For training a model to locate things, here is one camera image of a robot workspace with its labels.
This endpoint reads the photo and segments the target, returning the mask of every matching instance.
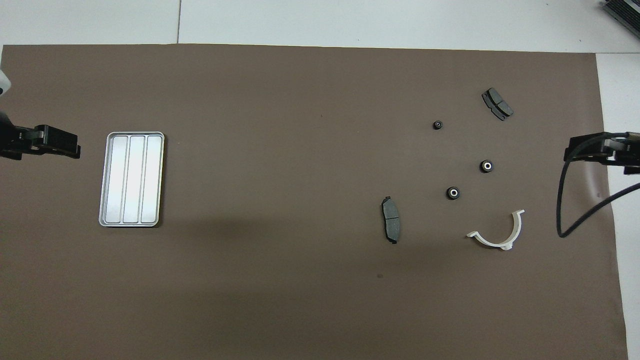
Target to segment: black rubber grommet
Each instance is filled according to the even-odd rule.
[[[484,160],[480,163],[480,171],[491,172],[493,170],[493,163],[491,160]]]
[[[458,197],[460,197],[460,189],[458,189],[455,186],[448,188],[447,197],[450,198],[451,200],[456,200]]]

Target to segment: white plastic clip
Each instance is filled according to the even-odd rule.
[[[513,231],[511,232],[511,235],[509,235],[507,240],[504,240],[501,243],[490,243],[486,241],[477,231],[472,231],[471,233],[468,233],[467,236],[469,238],[476,238],[477,241],[480,241],[486,246],[499,247],[502,250],[509,250],[513,247],[513,242],[518,238],[518,235],[520,235],[520,230],[522,230],[522,218],[520,217],[520,214],[522,214],[523,212],[524,210],[518,210],[511,213],[513,215]]]

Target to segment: brown paper backdrop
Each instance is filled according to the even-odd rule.
[[[3,359],[627,357],[610,208],[554,229],[568,139],[602,130],[593,54],[6,46],[3,70],[14,124],[83,147],[0,159]],[[156,228],[98,224],[112,131],[166,135]],[[607,193],[576,164],[565,217]],[[513,250],[465,237],[521,208]]]

